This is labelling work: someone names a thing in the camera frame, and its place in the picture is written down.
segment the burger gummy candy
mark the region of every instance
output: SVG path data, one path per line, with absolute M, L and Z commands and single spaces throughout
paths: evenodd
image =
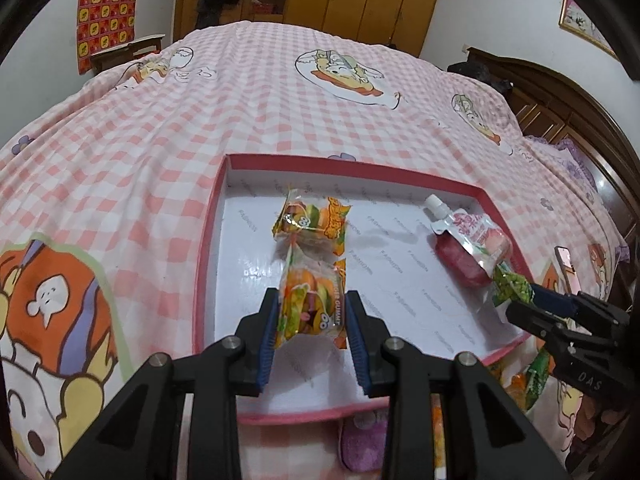
M 351 206 L 343 206 L 333 197 L 302 195 L 291 189 L 287 195 L 273 235 L 298 236 L 300 243 L 327 242 L 336 256 L 344 253 L 344 223 Z
M 299 333 L 329 335 L 342 345 L 344 268 L 344 260 L 316 261 L 292 241 L 280 280 L 276 348 Z

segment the smartphone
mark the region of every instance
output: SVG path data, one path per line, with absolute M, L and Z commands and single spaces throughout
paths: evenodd
M 571 263 L 571 253 L 569 249 L 560 246 L 556 247 L 556 258 L 558 258 L 558 262 L 560 263 L 569 293 L 578 294 L 578 292 L 580 292 L 580 281 L 578 280 L 578 275 L 575 273 L 574 264 Z

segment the gold picture frame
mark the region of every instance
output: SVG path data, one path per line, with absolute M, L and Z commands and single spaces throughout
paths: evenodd
M 593 43 L 611 57 L 618 59 L 602 33 L 574 0 L 562 0 L 562 11 L 558 24 L 560 28 Z

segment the white bottle cap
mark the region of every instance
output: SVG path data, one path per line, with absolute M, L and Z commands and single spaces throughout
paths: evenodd
M 447 204 L 435 195 L 429 195 L 424 201 L 424 206 L 435 217 L 436 220 L 444 220 L 451 214 L 451 209 Z

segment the red patterned poster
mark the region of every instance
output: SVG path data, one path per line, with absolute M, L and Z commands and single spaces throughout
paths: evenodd
M 89 56 L 135 37 L 136 0 L 78 0 L 78 72 L 91 69 Z

